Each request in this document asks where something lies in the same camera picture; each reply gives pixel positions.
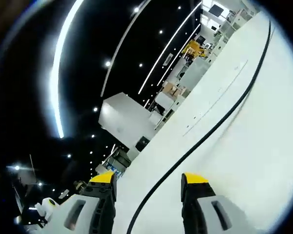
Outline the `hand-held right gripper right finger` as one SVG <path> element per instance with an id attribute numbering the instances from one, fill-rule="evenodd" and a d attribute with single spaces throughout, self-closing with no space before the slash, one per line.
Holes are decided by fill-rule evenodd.
<path id="1" fill-rule="evenodd" d="M 244 212 L 200 175 L 181 177 L 182 218 L 186 234 L 249 234 L 251 225 Z"/>

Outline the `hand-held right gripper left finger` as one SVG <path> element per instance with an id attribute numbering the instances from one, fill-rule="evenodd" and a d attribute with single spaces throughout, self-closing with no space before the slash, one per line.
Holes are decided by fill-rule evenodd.
<path id="1" fill-rule="evenodd" d="M 83 193 L 55 209 L 47 234 L 110 234 L 116 216 L 117 177 L 107 171 L 89 180 Z"/>

